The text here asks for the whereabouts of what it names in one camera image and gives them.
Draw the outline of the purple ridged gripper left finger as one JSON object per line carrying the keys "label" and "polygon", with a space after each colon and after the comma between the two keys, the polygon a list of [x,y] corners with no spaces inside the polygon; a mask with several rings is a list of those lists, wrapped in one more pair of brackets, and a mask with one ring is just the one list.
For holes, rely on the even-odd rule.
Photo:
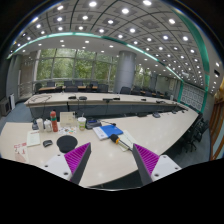
{"label": "purple ridged gripper left finger", "polygon": [[70,152],[59,153],[44,165],[44,170],[72,183],[79,184],[91,154],[91,144],[86,143]]}

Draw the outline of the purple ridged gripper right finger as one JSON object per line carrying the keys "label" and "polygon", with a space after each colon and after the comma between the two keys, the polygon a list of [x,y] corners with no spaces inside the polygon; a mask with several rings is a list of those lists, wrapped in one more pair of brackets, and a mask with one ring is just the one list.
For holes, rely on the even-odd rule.
{"label": "purple ridged gripper right finger", "polygon": [[143,185],[159,180],[181,169],[169,156],[159,156],[137,144],[133,145],[132,154]]}

